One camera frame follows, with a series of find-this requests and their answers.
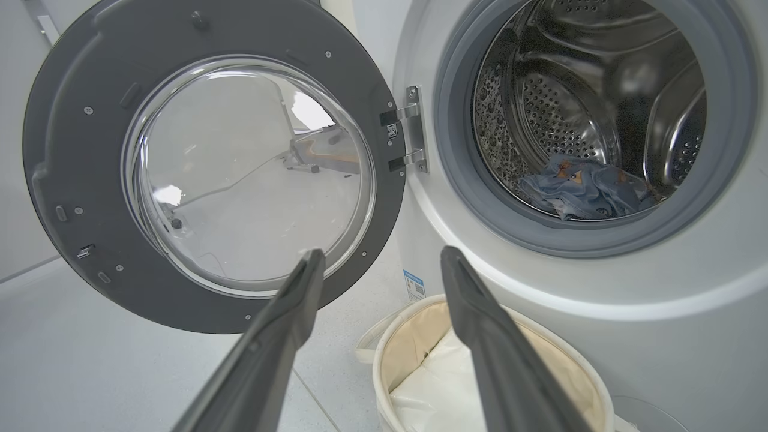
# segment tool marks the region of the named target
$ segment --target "metal hinge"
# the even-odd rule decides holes
[[[424,145],[424,124],[422,123],[421,90],[412,85],[406,89],[407,105],[381,114],[382,126],[392,127],[399,122],[406,137],[406,155],[390,161],[389,167],[397,169],[414,165],[419,171],[429,172],[427,150]]]

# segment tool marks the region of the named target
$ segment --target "sticker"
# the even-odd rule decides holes
[[[417,301],[427,296],[424,292],[424,281],[409,272],[402,271],[406,275],[406,288],[408,288],[408,300]]]
[[[397,138],[397,123],[392,123],[386,127],[386,136],[389,139]]]

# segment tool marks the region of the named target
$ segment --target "white floor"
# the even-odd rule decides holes
[[[280,432],[378,430],[359,336],[406,302],[394,241],[317,314],[300,350]],[[63,260],[0,285],[0,430],[171,430],[236,335],[146,321],[89,287]]]

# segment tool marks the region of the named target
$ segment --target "washing machine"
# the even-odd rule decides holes
[[[65,260],[142,317],[236,333],[303,251],[326,253],[328,304],[399,220],[413,298],[443,292],[439,252],[460,248],[643,432],[761,430],[768,6],[352,5],[357,38],[304,0],[82,15],[24,126]],[[521,180],[554,157],[620,168],[650,204],[544,206]]]

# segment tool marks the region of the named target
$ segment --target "open door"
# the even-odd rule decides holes
[[[399,118],[365,49],[311,2],[104,0],[35,80],[24,165],[91,286],[235,333],[304,251],[325,254],[321,306],[374,262],[405,185]]]

